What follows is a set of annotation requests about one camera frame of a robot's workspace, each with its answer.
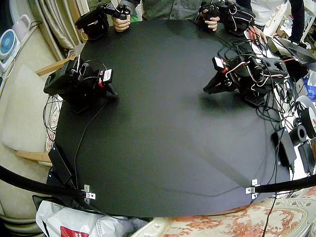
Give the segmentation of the operator left hand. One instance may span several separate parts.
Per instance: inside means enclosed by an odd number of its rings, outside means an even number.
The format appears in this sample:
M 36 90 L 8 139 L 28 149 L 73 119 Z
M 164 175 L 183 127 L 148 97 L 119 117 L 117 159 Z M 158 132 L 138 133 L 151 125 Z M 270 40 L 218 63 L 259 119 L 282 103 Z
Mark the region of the operator left hand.
M 207 25 L 207 28 L 214 32 L 217 30 L 219 20 L 220 18 L 217 16 L 206 18 L 204 22 Z

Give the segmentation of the operator right hand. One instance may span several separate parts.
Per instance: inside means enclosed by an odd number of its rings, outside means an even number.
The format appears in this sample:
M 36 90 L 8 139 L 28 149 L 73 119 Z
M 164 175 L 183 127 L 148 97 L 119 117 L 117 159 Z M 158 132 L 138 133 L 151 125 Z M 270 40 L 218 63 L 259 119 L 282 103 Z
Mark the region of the operator right hand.
M 129 28 L 130 22 L 130 15 L 127 15 L 125 20 L 121 20 L 118 18 L 113 18 L 114 28 L 116 32 L 123 32 Z

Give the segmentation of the bystander hand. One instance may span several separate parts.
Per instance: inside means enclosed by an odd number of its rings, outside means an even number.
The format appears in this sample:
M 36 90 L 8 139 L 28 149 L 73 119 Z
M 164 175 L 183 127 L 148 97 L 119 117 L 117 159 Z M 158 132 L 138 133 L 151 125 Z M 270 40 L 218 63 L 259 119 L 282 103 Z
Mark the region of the bystander hand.
M 248 33 L 249 33 L 249 38 L 252 41 L 254 41 L 256 44 L 267 43 L 266 36 L 256 26 L 249 26 L 248 27 Z

